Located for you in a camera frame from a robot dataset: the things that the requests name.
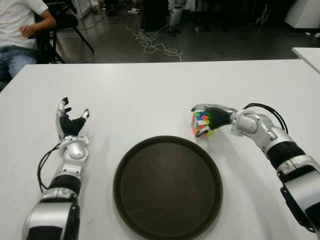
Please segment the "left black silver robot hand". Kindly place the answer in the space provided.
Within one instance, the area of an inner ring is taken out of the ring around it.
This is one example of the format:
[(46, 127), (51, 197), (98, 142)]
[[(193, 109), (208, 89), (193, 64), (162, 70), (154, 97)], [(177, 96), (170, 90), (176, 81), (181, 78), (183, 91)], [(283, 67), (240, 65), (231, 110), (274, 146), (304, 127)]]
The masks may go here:
[(55, 114), (55, 125), (58, 135), (58, 139), (62, 142), (64, 138), (68, 136), (77, 137), (86, 121), (90, 117), (90, 110), (87, 108), (83, 114), (75, 119), (70, 119), (68, 112), (72, 110), (71, 107), (67, 107), (69, 104), (68, 97), (64, 97), (58, 104)]

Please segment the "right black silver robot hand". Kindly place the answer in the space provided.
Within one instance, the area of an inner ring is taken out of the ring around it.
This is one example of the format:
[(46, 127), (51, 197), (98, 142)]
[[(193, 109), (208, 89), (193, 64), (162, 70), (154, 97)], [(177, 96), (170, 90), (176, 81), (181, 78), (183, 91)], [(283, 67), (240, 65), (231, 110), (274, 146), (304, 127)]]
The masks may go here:
[(191, 109), (191, 111), (203, 111), (206, 112), (208, 117), (212, 116), (209, 120), (210, 123), (196, 132), (195, 136), (197, 138), (209, 133), (209, 131), (213, 131), (225, 125), (230, 125), (232, 122), (232, 115), (237, 112), (236, 109), (231, 107), (209, 103), (197, 104)]

